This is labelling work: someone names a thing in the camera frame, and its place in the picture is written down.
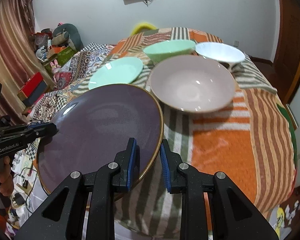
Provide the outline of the left hand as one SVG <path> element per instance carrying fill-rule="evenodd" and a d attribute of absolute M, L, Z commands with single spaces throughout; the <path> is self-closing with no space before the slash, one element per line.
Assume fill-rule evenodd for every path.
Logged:
<path fill-rule="evenodd" d="M 4 157 L 4 168 L 0 172 L 0 193 L 9 197 L 14 190 L 13 177 L 11 175 L 11 166 L 9 156 Z"/>

